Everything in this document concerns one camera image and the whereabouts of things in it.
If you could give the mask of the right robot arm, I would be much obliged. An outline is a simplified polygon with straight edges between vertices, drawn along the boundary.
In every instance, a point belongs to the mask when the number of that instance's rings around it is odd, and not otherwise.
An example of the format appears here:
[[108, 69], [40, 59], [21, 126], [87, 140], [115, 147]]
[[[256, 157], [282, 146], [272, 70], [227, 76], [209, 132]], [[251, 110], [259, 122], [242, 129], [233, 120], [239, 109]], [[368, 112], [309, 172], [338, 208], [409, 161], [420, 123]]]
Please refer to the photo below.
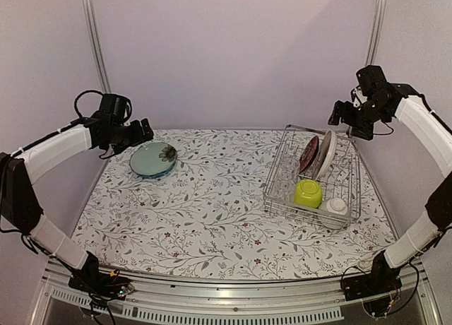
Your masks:
[[365, 288], [372, 294], [379, 294], [392, 283], [391, 271], [426, 252], [451, 229], [451, 130], [427, 104], [425, 96], [411, 85], [387, 83], [373, 90], [357, 87], [352, 94], [354, 97], [350, 101], [334, 104], [328, 121], [330, 125], [347, 124], [353, 136], [370, 140], [375, 122], [396, 119], [417, 139], [415, 149], [424, 152], [422, 157], [413, 158], [411, 165], [404, 165], [399, 171], [414, 180], [408, 188], [416, 190], [427, 183], [421, 179], [421, 175], [426, 174], [422, 160], [426, 160], [428, 169], [442, 178], [419, 218], [373, 260], [373, 273], [366, 277]]

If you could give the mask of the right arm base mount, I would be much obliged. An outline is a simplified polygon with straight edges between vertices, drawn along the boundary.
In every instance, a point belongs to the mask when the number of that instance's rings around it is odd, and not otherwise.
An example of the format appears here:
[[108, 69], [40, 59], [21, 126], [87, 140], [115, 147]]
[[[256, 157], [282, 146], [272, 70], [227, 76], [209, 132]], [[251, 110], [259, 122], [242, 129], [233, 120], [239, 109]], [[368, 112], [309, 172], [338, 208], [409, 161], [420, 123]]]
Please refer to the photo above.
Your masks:
[[364, 311], [371, 317], [387, 316], [399, 294], [402, 283], [399, 268], [389, 268], [385, 264], [374, 264], [365, 273], [358, 266], [345, 269], [340, 277], [340, 288], [346, 301], [361, 300], [385, 294], [385, 297], [364, 303]]

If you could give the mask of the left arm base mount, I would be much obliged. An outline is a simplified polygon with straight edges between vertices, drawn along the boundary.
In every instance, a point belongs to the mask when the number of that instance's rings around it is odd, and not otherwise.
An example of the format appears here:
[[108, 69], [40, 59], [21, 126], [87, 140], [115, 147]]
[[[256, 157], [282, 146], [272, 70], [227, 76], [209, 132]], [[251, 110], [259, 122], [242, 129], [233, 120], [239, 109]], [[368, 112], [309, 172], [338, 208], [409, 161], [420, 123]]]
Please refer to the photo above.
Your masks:
[[90, 252], [87, 252], [87, 259], [82, 267], [80, 269], [72, 268], [70, 272], [70, 288], [90, 293], [96, 297], [123, 300], [134, 291], [131, 280], [122, 276], [120, 270], [101, 272], [98, 258]]

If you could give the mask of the blue polka dot plate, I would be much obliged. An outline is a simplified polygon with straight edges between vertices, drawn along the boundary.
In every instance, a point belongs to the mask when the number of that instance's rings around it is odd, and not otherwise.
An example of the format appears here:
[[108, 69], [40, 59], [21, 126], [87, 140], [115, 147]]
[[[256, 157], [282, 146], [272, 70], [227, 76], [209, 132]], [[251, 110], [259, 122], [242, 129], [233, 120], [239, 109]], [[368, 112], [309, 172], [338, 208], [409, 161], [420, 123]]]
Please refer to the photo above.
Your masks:
[[176, 163], [173, 163], [169, 168], [167, 168], [166, 170], [160, 172], [160, 173], [155, 173], [153, 175], [145, 175], [145, 174], [139, 174], [137, 172], [133, 172], [134, 174], [138, 175], [141, 178], [144, 179], [158, 179], [161, 177], [164, 177], [165, 175], [168, 175], [174, 168], [174, 166], [176, 165]]

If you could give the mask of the pale green flower plate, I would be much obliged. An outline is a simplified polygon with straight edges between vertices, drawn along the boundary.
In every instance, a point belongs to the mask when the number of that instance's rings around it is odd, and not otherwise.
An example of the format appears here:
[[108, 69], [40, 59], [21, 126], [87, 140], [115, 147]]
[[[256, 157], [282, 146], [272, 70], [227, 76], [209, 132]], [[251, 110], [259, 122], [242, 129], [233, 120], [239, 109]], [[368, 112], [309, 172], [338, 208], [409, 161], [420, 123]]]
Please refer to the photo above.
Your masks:
[[177, 150], [168, 143], [152, 142], [138, 148], [131, 156], [130, 168], [145, 175], [160, 173], [177, 161]]

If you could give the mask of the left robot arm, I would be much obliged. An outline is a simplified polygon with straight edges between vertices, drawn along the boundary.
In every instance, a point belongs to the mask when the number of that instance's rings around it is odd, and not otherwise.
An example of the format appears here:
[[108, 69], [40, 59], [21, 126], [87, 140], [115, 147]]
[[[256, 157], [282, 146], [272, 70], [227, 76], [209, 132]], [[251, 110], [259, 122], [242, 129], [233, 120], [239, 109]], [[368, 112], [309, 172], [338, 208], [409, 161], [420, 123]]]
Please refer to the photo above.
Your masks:
[[35, 183], [55, 167], [87, 150], [111, 148], [115, 155], [151, 141], [148, 120], [116, 122], [107, 119], [76, 121], [14, 154], [1, 154], [1, 216], [12, 224], [11, 232], [78, 271], [78, 282], [89, 292], [105, 286], [105, 277], [92, 266], [95, 256], [71, 240], [43, 212]]

